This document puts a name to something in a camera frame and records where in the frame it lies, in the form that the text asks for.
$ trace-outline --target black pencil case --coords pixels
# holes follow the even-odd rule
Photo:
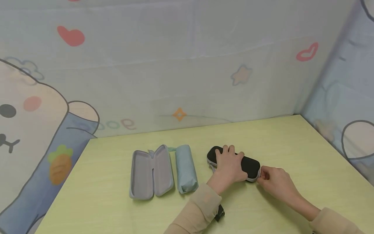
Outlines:
[[[216,149],[218,149],[221,153],[223,152],[222,147],[215,146],[210,149],[208,155],[206,156],[208,164],[214,167],[217,167],[217,158],[215,155]],[[244,158],[242,159],[242,170],[248,174],[247,181],[255,182],[260,176],[261,165],[257,160],[244,156]]]

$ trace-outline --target light green table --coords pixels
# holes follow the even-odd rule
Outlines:
[[[161,144],[189,144],[200,183],[212,174],[209,149],[233,144],[262,165],[284,168],[316,206],[328,206],[374,233],[374,188],[301,116],[289,116],[91,140],[36,234],[163,233],[189,195],[175,188],[148,201],[128,195],[133,151]],[[226,216],[206,233],[311,233],[306,220],[256,183],[238,183],[223,198]]]

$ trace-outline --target orange diamond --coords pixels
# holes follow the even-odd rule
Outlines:
[[[176,117],[179,122],[181,122],[186,115],[187,114],[183,112],[182,108],[178,108],[178,110],[173,114],[173,116]]]

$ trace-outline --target gray pencil case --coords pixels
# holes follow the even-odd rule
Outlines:
[[[147,200],[162,196],[174,186],[169,149],[161,145],[156,151],[135,151],[132,155],[129,195]]]
[[[177,165],[178,191],[181,194],[195,191],[199,187],[196,170],[193,164],[191,148],[181,145],[175,150],[175,163]]]

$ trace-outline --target beige sleeve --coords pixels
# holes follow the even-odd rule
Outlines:
[[[164,234],[202,233],[218,213],[221,200],[213,189],[201,184]]]
[[[323,208],[310,226],[315,234],[364,234],[354,223],[329,208]]]

